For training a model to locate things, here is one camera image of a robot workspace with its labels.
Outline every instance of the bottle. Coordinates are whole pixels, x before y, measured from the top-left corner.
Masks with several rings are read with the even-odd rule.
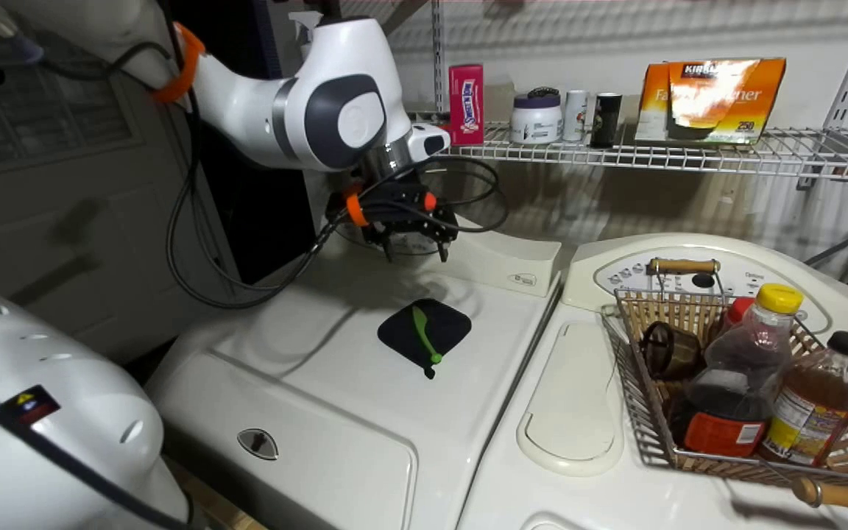
[[[804,295],[767,282],[740,326],[708,348],[708,367],[687,386],[670,426],[680,448],[751,457],[767,435],[773,389],[789,361],[789,326]]]
[[[827,348],[786,364],[762,454],[802,464],[824,464],[845,426],[848,333],[840,329]]]
[[[708,348],[708,367],[740,371],[751,394],[776,392],[789,361],[789,326],[804,295],[784,282],[762,282],[743,323],[715,336]]]

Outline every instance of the shelf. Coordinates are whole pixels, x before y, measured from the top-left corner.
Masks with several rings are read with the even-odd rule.
[[[848,2],[840,0],[755,0],[715,2],[698,8],[695,0],[574,0],[574,2],[493,2],[455,5],[443,21],[444,51],[477,53],[539,53],[581,48],[627,48],[690,37],[730,42],[761,37],[762,31],[824,34],[848,25]],[[434,25],[413,18],[391,34],[396,53],[427,53]]]
[[[748,146],[673,146],[673,143],[617,143],[592,151],[583,143],[511,143],[511,130],[489,127],[487,143],[455,146],[452,154],[489,162],[546,162],[546,164],[592,164],[680,173],[746,173],[746,176],[802,176],[848,182],[848,130],[773,130]]]

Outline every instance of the jar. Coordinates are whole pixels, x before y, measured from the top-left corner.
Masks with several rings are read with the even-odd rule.
[[[512,102],[512,143],[552,143],[564,130],[564,96],[556,87],[534,87]]]
[[[824,464],[845,426],[848,333],[840,329],[827,348],[786,364],[762,454],[799,464]]]

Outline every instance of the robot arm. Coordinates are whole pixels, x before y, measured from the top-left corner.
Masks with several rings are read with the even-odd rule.
[[[0,0],[0,34],[16,37],[10,11],[106,62],[147,42],[172,51],[168,18],[153,0]],[[132,55],[125,70],[150,87],[179,77],[174,59],[153,51]],[[447,146],[444,130],[406,118],[396,59],[374,18],[322,24],[303,67],[288,78],[240,77],[200,51],[191,87],[200,118],[271,167],[346,171],[374,157],[380,173],[399,173]]]

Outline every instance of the yellow box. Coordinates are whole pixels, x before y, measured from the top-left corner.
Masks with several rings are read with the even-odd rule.
[[[767,130],[784,59],[648,65],[637,142],[751,143]]]

